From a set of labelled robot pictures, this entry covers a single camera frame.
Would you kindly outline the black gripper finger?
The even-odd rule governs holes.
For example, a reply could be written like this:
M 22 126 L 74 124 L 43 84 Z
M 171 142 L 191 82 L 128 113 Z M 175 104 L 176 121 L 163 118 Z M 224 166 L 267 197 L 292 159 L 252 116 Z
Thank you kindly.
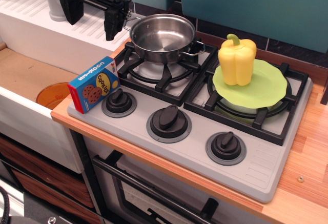
M 126 20 L 124 6 L 109 7 L 105 10 L 104 29 L 106 33 L 106 41 L 112 41 L 118 32 L 123 28 Z
M 67 21 L 74 25 L 84 15 L 84 3 L 80 0 L 59 0 Z

